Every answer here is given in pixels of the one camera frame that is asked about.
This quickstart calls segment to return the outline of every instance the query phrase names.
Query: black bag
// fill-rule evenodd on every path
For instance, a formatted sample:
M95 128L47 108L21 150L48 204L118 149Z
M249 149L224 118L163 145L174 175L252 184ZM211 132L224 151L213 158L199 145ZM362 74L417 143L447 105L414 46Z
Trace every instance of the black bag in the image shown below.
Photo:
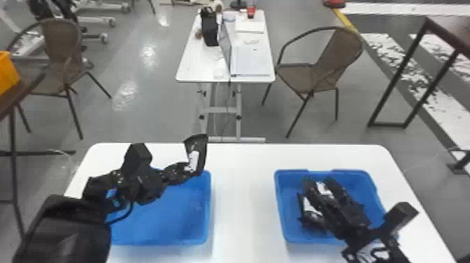
M208 47L218 46L217 32L219 25L217 24L217 13L210 6L205 6L201 9L200 16L204 42Z

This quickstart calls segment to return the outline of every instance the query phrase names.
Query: chair leg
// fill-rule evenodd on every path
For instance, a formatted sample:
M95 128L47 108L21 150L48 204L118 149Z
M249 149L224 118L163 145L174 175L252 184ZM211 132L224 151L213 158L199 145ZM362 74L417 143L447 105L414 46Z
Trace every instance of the chair leg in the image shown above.
M77 112L75 112L75 107L73 106L73 102L72 102L72 98L70 96L69 88L70 87L65 88L65 92L67 93L67 100L69 101L70 111L72 112L73 121L75 122L75 126L77 127L78 138L80 138L80 140L83 140L82 128L80 127L80 123L78 122Z
M310 99L310 97L311 97L311 96L307 96L306 99L304 100L304 103L303 103L302 106L300 107L300 110L299 110L299 112L297 113L297 116L295 116L294 122L290 125L289 131L288 131L287 134L285 135L285 138L289 138L290 133L291 133L292 130L294 129L294 126L296 125L297 120L299 120L300 115L303 113L303 111L304 111L304 109L305 109L305 106L307 105L307 102L308 102L308 100Z
M108 96L109 99L111 99L111 95L108 93L108 91L103 87L103 85L89 72L87 71L87 75L95 82L98 87Z
M264 102L266 101L266 98L268 97L268 93L269 93L269 90L271 90L272 85L273 83L270 83L268 85L268 88L266 88L266 92L264 93L264 97L263 97L263 100L261 101L261 105L264 105Z
M75 95L78 94L77 91L76 91L74 88L70 87L70 90L71 90Z
M338 109L339 109L339 90L334 90L334 120L338 120Z
M30 134L31 127L29 126L28 121L26 120L26 115L24 114L24 111L21 108L21 105L18 104L17 108L18 108L18 112L20 113L21 120L23 121L24 128Z

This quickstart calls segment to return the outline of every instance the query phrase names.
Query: chair backrest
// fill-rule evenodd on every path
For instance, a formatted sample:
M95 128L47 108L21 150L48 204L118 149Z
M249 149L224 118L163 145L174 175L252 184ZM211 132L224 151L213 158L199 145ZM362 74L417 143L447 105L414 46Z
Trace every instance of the chair backrest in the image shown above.
M35 28L44 36L45 53L51 63L63 64L71 57L71 64L83 65L81 30L70 20L48 18L35 22L18 33L6 49L11 51L20 38Z
M338 70L328 78L329 82L336 83L346 68L362 54L362 50L362 40L358 33L337 28L318 58L317 65L325 73Z

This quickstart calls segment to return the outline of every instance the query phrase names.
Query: laptop screen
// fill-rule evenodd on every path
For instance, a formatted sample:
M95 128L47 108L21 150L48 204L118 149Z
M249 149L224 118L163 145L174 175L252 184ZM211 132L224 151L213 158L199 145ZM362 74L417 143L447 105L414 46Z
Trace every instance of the laptop screen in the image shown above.
M230 73L230 60L232 56L232 45L230 43L229 32L224 21L220 25L219 31L219 46L222 49L222 54L224 55L225 62L227 63L227 68Z

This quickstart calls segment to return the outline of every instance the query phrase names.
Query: orange box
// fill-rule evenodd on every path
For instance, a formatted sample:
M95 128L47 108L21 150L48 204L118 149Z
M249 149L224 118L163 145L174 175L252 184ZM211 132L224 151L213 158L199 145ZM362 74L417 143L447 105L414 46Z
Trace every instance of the orange box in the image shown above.
M10 59L10 53L0 51L0 95L16 85L20 75Z

